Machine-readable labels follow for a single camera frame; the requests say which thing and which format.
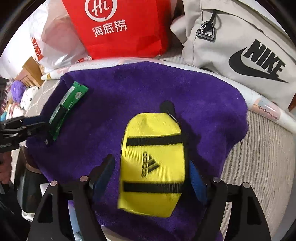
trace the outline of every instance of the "yellow adidas bag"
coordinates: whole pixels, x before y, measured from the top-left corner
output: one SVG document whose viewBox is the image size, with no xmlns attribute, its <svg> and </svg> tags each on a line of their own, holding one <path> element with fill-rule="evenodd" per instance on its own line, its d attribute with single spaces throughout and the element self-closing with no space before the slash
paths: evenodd
<svg viewBox="0 0 296 241">
<path fill-rule="evenodd" d="M 167 113 L 130 120 L 122 142 L 118 208 L 169 217 L 185 181 L 184 136 Z"/>
</svg>

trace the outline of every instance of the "green packet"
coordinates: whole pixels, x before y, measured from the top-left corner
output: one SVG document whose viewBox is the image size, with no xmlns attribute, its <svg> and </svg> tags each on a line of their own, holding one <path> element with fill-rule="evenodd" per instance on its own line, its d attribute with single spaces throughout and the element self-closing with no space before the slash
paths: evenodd
<svg viewBox="0 0 296 241">
<path fill-rule="evenodd" d="M 74 82 L 71 88 L 64 95 L 59 105 L 52 114 L 50 124 L 50 134 L 55 141 L 59 136 L 59 131 L 70 109 L 84 96 L 88 88 L 84 85 Z"/>
</svg>

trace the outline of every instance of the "chinese characters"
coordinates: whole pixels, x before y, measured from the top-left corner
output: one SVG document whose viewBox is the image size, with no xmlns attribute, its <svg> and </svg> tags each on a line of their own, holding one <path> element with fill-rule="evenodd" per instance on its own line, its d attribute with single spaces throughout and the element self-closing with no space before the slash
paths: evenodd
<svg viewBox="0 0 296 241">
<path fill-rule="evenodd" d="M 103 24 L 103 28 L 101 26 L 94 27 L 93 32 L 96 37 L 99 35 L 104 35 L 104 34 L 112 34 L 120 31 L 122 32 L 123 30 L 126 31 L 126 21 L 125 20 L 119 20 L 119 21 L 114 21 L 113 23 L 106 23 Z"/>
</svg>

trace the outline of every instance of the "purple cloth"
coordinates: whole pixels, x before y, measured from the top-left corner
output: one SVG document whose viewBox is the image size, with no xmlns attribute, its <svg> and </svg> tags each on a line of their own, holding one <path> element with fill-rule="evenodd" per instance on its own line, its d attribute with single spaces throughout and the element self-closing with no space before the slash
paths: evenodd
<svg viewBox="0 0 296 241">
<path fill-rule="evenodd" d="M 27 87 L 23 84 L 23 82 L 19 80 L 14 81 L 11 85 L 12 100 L 16 103 L 20 103 L 26 89 Z"/>
<path fill-rule="evenodd" d="M 113 176 L 93 206 L 99 223 L 134 241 L 191 240 L 204 212 L 192 188 L 182 194 L 169 218 L 117 209 L 125 127 L 135 115 L 159 112 L 162 101 L 172 101 L 183 131 L 189 133 L 190 158 L 203 173 L 220 176 L 230 149 L 247 132 L 247 106 L 240 92 L 208 74 L 141 62 L 65 74 L 44 106 L 44 116 L 51 116 L 74 81 L 89 91 L 71 110 L 57 141 L 49 148 L 37 137 L 27 141 L 40 170 L 50 181 L 77 180 L 112 153 Z"/>
</svg>

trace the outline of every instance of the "translucent plastic bag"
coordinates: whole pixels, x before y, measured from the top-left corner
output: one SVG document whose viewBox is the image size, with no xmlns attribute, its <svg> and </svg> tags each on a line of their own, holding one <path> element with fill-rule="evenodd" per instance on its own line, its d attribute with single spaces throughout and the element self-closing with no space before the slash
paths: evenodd
<svg viewBox="0 0 296 241">
<path fill-rule="evenodd" d="M 30 37 L 45 72 L 90 60 L 61 0 L 47 0 L 29 17 Z"/>
</svg>

